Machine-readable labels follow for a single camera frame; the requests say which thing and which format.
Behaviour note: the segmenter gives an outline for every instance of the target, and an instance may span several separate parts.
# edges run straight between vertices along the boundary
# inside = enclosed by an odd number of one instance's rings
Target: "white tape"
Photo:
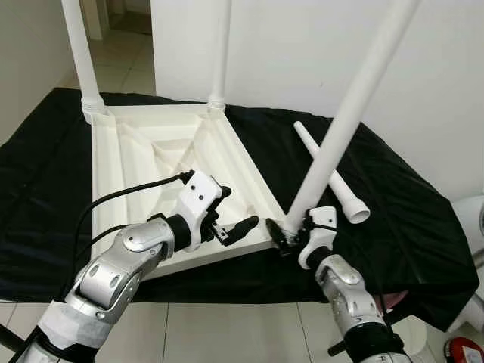
[[[63,302],[53,301],[39,321],[39,327],[59,349],[74,343],[101,348],[113,325],[87,316]]]

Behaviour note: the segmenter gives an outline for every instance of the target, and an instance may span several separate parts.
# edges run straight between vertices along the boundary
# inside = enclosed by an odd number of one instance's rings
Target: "floor tile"
[[[151,39],[142,34],[111,30],[103,41],[90,41],[89,48],[95,64],[130,67]]]
[[[329,304],[299,302],[302,325],[306,334],[312,363],[348,363],[351,361],[346,352],[330,357],[327,349],[341,341],[341,334],[334,322]]]
[[[97,363],[161,363],[167,304],[130,304],[96,356]]]
[[[154,73],[143,70],[130,70],[121,92],[155,95]]]
[[[425,344],[425,347],[418,354],[411,355],[410,358],[413,363],[436,363],[427,344]]]
[[[427,325],[427,344],[432,352],[432,355],[437,363],[445,363],[444,356],[444,344],[451,337],[454,337],[456,333],[453,334],[444,333],[430,325]]]
[[[296,304],[170,304],[164,363],[308,363]]]
[[[120,92],[121,85],[126,78],[128,68],[94,65],[94,71],[100,92]],[[63,87],[79,89],[79,81],[74,73]]]
[[[154,73],[153,42],[147,42],[132,65],[133,70],[147,70]]]
[[[0,324],[7,325],[15,309],[15,305],[15,302],[3,302],[0,304]]]
[[[8,361],[14,356],[14,352],[0,344],[0,361]]]
[[[37,325],[47,306],[48,304],[36,302],[19,302],[7,325],[8,329],[20,337],[26,338]]]
[[[333,358],[327,355],[327,349],[342,339],[330,305],[302,302],[299,309],[313,363],[349,361],[349,356],[345,352]],[[409,355],[417,354],[425,348],[427,330],[425,323],[420,319],[408,317],[394,324],[393,330],[402,338],[405,351]]]
[[[111,29],[124,30],[126,32],[140,33],[151,35],[151,16],[149,14],[135,13],[127,11],[122,19],[115,24],[111,24]]]

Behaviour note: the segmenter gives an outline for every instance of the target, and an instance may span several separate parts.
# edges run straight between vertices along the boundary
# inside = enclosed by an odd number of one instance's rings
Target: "robotic arm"
[[[142,278],[161,261],[179,250],[195,251],[214,237],[228,246],[257,225],[255,216],[230,231],[217,225],[216,208],[230,193],[230,188],[202,172],[193,173],[178,196],[174,214],[168,218],[155,215],[145,223],[122,229],[111,248],[78,273],[64,302],[49,305],[38,323],[39,334],[11,363],[94,361]],[[299,264],[316,271],[315,280],[331,304],[346,350],[355,363],[410,362],[403,342],[385,325],[366,291],[361,274],[331,252],[337,233],[333,207],[309,210],[296,241],[287,238],[270,219],[267,226],[281,252],[304,246]]]
[[[230,231],[217,225],[216,207],[231,190],[195,172],[177,199],[174,214],[129,225],[106,252],[84,267],[64,302],[51,302],[38,323],[40,334],[19,359],[25,363],[92,362],[135,295],[140,281],[174,252],[195,251],[216,237],[224,246],[243,238],[259,219]]]
[[[288,253],[303,245],[299,264],[315,271],[315,280],[331,304],[346,351],[355,363],[410,363],[403,342],[385,324],[365,281],[342,256],[332,254],[336,210],[323,206],[309,210],[303,228],[291,240],[275,222],[266,221],[273,240]]]

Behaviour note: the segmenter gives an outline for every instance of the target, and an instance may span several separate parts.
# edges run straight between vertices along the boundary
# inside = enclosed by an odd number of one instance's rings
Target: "red object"
[[[484,363],[484,351],[472,340],[458,337],[444,345],[448,363]]]

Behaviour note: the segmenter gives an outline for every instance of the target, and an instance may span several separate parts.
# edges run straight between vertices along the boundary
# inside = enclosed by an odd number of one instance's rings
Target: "white pipe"
[[[232,0],[222,2],[217,46],[215,52],[215,67],[213,70],[212,93],[209,96],[209,109],[225,109],[225,75],[227,74],[228,36],[230,35],[230,16]]]
[[[390,8],[287,214],[284,228],[289,232],[299,229],[306,210],[313,208],[324,193],[419,1],[396,0]]]
[[[81,103],[84,113],[105,113],[104,102],[98,91],[88,40],[85,36],[79,0],[62,0],[70,47],[81,86]]]
[[[294,123],[294,128],[301,138],[302,142],[308,149],[311,156],[314,158],[319,151],[319,146],[316,141],[309,134],[308,130],[300,121]],[[346,218],[352,223],[362,223],[370,216],[370,210],[365,202],[355,196],[347,183],[343,180],[338,171],[334,170],[330,177],[330,187],[333,189],[336,198],[343,206],[343,213]]]

